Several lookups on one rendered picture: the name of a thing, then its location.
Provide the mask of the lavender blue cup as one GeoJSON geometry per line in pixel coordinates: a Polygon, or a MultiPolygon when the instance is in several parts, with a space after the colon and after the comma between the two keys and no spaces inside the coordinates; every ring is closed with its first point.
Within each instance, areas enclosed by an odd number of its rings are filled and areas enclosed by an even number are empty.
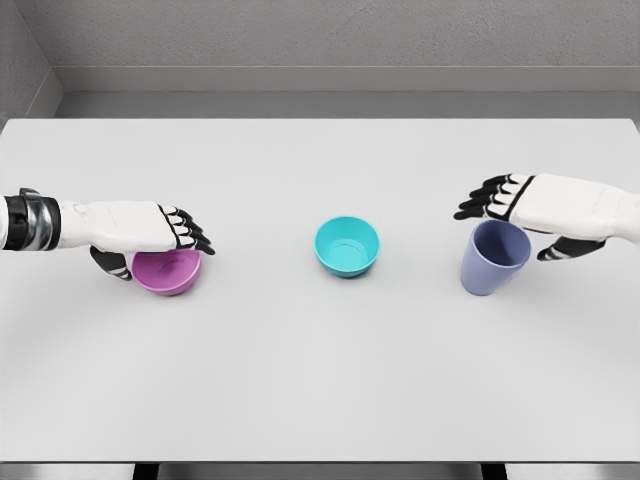
{"type": "Polygon", "coordinates": [[[531,242],[521,228],[486,220],[469,238],[461,264],[461,284],[473,295],[491,295],[523,268],[530,255],[531,242]]]}

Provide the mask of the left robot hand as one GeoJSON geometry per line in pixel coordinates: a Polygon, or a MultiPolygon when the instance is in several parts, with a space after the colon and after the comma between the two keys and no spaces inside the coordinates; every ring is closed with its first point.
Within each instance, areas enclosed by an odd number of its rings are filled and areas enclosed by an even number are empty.
{"type": "Polygon", "coordinates": [[[89,205],[90,254],[107,274],[130,281],[126,256],[197,250],[214,255],[211,241],[186,211],[151,201],[109,201],[89,205]]]}

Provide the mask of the pink bowl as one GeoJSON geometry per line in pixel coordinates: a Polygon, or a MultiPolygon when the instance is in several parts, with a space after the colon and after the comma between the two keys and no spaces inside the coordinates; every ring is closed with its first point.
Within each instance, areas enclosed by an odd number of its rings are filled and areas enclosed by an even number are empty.
{"type": "Polygon", "coordinates": [[[188,249],[138,252],[131,262],[133,278],[146,290],[164,296],[187,292],[197,282],[200,268],[200,252],[188,249]]]}

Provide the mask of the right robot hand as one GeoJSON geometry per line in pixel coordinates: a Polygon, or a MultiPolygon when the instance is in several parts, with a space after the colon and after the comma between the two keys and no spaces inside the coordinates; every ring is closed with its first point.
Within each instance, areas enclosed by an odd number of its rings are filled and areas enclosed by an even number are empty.
{"type": "Polygon", "coordinates": [[[593,253],[613,236],[602,184],[552,174],[492,177],[459,204],[456,220],[497,219],[524,230],[556,234],[537,254],[542,262],[593,253]]]}

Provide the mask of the teal bowl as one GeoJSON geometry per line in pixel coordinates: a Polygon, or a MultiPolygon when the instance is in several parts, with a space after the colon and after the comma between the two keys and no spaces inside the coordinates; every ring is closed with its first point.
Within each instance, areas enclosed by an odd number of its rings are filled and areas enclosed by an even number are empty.
{"type": "Polygon", "coordinates": [[[375,263],[381,242],[377,230],[367,221],[339,216],[319,226],[313,245],[317,259],[328,272],[354,278],[375,263]]]}

